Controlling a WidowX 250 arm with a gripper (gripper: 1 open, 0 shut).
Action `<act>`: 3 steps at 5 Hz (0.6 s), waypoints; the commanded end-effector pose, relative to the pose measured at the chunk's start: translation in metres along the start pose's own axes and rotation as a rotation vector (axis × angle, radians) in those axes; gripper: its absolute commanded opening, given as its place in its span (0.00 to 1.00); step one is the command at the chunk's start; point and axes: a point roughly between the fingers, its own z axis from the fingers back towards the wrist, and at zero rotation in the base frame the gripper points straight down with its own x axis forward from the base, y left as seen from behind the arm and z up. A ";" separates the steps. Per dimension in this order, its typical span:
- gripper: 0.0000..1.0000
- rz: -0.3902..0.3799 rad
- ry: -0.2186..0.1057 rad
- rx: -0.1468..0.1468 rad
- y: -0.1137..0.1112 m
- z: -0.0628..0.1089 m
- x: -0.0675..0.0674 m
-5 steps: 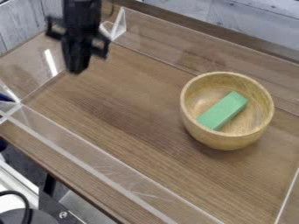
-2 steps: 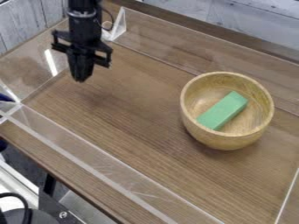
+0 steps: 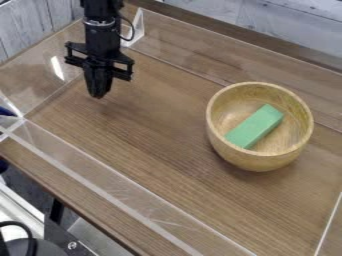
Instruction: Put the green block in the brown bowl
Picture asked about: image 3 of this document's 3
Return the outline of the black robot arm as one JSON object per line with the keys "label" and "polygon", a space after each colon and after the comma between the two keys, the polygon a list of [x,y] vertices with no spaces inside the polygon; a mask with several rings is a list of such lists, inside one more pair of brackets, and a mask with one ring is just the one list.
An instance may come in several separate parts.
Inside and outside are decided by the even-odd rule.
{"label": "black robot arm", "polygon": [[83,69],[87,90],[100,99],[111,91],[115,78],[129,81],[135,61],[121,53],[121,41],[131,41],[121,36],[121,21],[131,21],[120,14],[123,0],[80,0],[84,9],[83,24],[85,42],[65,43],[64,61]]}

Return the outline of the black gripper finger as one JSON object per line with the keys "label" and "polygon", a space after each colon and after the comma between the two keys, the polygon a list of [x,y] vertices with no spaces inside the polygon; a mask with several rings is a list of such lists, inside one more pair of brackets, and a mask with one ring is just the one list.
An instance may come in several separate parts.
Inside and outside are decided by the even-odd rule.
{"label": "black gripper finger", "polygon": [[97,97],[95,70],[88,63],[83,64],[83,71],[84,71],[84,79],[87,83],[88,93],[92,97]]}
{"label": "black gripper finger", "polygon": [[97,78],[99,78],[97,97],[103,98],[111,90],[112,79],[113,79],[112,71],[107,68],[100,68],[99,71],[97,71]]}

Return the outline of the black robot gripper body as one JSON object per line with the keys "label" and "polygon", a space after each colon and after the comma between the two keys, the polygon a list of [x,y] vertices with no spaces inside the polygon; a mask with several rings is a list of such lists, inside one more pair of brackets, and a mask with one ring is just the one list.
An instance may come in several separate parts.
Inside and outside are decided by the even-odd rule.
{"label": "black robot gripper body", "polygon": [[96,81],[100,68],[109,69],[113,78],[129,81],[135,61],[121,52],[121,19],[96,21],[84,18],[83,24],[85,41],[65,43],[65,63],[81,69],[88,63],[95,70]]}

